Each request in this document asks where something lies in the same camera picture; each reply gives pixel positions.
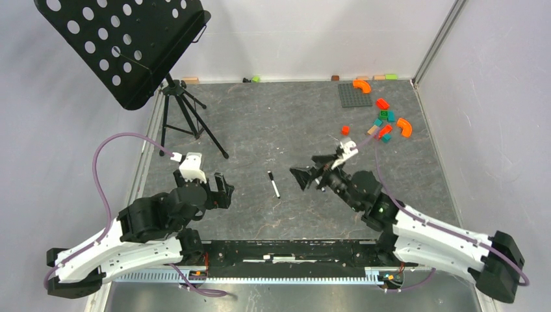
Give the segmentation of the white pen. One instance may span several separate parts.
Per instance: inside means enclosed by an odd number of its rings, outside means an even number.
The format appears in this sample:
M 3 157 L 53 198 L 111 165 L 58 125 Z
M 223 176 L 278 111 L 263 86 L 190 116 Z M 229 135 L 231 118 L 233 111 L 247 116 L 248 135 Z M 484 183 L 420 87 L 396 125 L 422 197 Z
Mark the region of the white pen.
M 271 183 L 272 183 L 272 187 L 273 187 L 273 189 L 274 189 L 276 198 L 280 199 L 280 198 L 281 198 L 281 195 L 280 195 L 280 193 L 279 193 L 279 189 L 278 189 L 278 187 L 277 187 L 277 185 L 276 185 L 276 182 L 275 182 L 274 180 L 271 180 Z

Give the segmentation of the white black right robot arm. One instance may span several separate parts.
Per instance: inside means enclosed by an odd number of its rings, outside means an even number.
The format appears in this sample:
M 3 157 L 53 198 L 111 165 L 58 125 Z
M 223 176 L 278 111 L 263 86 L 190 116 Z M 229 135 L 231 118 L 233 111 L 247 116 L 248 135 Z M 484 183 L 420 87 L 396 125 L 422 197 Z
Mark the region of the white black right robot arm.
M 312 160 L 314 165 L 291 167 L 290 173 L 302 190 L 312 184 L 330 189 L 353 211 L 362 213 L 362 221 L 380 233 L 375 255 L 381 264 L 397 261 L 442 270 L 506 304 L 515 301 L 520 286 L 526 286 L 525 260 L 511 235 L 476 233 L 423 214 L 392 198 L 373 172 L 346 173 L 334 155 Z

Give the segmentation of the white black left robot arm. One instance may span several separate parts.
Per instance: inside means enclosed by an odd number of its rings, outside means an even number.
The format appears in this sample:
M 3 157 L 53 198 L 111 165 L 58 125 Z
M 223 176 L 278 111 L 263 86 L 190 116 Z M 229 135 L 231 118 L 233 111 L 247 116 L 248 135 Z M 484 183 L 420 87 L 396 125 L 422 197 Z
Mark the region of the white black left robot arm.
M 136 199 L 108 229 L 73 248 L 47 251 L 52 272 L 45 279 L 48 295 L 76 299 L 91 295 L 116 278 L 157 265 L 203 265 L 205 249 L 198 231 L 189 228 L 206 211 L 227 209 L 235 190 L 223 174 L 217 189 L 175 172 L 176 188 Z

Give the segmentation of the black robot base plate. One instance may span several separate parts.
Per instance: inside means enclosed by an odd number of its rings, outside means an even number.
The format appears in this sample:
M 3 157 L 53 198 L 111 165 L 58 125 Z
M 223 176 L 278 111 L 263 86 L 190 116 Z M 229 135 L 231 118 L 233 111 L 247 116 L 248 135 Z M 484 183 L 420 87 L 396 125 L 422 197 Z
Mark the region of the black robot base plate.
M 196 244 L 178 266 L 205 267 L 210 278 L 360 278 L 364 269 L 400 268 L 376 240 L 211 240 Z

